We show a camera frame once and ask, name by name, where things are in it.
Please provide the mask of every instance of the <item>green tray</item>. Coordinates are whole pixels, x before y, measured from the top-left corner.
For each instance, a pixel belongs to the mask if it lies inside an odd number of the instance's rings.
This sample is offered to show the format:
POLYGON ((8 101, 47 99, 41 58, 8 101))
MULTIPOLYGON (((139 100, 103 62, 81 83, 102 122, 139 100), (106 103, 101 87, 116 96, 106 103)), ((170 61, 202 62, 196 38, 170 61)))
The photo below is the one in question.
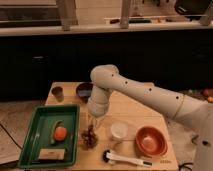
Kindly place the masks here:
POLYGON ((33 169, 73 165, 76 160, 78 124, 78 105, 37 107, 32 115, 18 167, 33 169), (50 144, 52 127, 59 120, 63 120, 62 125, 67 128, 68 133, 64 141, 52 145, 50 144), (64 160, 38 160, 41 148, 65 148, 64 160))

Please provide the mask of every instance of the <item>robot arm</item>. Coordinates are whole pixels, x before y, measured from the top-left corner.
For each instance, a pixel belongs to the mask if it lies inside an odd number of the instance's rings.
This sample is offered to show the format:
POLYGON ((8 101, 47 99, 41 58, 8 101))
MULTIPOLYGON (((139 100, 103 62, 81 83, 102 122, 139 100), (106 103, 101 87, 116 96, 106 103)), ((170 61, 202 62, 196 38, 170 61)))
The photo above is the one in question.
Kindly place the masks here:
POLYGON ((176 120, 200 134, 193 171, 212 171, 213 105, 187 95, 155 86, 147 86, 119 75, 114 65, 95 67, 91 72, 94 84, 88 110, 94 117, 107 113, 113 90, 176 120))

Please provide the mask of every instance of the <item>wooden table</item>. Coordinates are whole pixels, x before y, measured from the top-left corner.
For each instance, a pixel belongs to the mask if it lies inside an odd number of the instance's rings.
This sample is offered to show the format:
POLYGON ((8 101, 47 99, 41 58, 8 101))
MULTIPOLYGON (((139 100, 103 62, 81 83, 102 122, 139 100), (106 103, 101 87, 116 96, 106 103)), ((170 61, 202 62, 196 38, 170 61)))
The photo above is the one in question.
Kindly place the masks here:
POLYGON ((78 82, 54 82, 52 87, 63 87, 64 101, 58 103, 55 97, 51 94, 51 91, 46 101, 46 105, 76 103, 80 105, 77 159, 75 165, 68 168, 69 170, 177 170, 178 166, 176 157, 174 155, 172 143, 163 116, 116 91, 114 91, 110 97, 108 113, 102 118, 100 126, 96 130, 99 138, 98 145, 94 149, 85 150, 80 134, 87 128, 88 111, 86 103, 82 102, 76 95, 75 89, 78 85, 78 82), (128 135, 122 143, 113 141, 110 134, 110 126, 115 121, 125 122, 128 126, 128 135), (147 159, 153 162, 151 168, 122 162, 110 165, 102 160, 103 151, 106 149, 113 149, 116 153, 128 157, 146 159, 138 153, 135 145, 136 132, 140 127, 145 125, 154 126, 162 131, 168 143, 168 151, 163 157, 147 159))

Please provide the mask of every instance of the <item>white brush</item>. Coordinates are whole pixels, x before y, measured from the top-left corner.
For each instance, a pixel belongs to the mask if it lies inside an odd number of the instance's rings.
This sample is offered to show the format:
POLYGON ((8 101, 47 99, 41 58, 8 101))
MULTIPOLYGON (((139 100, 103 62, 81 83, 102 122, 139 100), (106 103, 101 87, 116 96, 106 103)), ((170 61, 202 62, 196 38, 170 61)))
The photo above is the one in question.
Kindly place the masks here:
POLYGON ((149 161, 144 161, 142 159, 121 156, 121 155, 115 154, 114 152, 112 152, 112 150, 104 151, 103 159, 104 159, 105 162, 109 162, 110 160, 112 160, 112 161, 129 162, 129 163, 136 164, 136 165, 139 165, 139 166, 148 166, 148 167, 152 166, 152 163, 149 162, 149 161))

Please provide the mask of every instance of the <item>terracotta bowl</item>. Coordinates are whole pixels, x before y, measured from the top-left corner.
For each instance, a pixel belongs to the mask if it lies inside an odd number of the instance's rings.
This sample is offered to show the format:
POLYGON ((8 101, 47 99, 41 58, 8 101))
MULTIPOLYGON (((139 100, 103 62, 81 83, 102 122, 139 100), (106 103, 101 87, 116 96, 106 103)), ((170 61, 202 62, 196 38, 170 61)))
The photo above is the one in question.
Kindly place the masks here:
POLYGON ((83 101, 87 102, 91 95, 93 84, 90 82, 84 82, 77 86, 76 94, 83 101))
POLYGON ((163 134, 151 126, 145 126, 138 130, 136 144, 140 152, 147 157, 162 156, 168 148, 163 134))

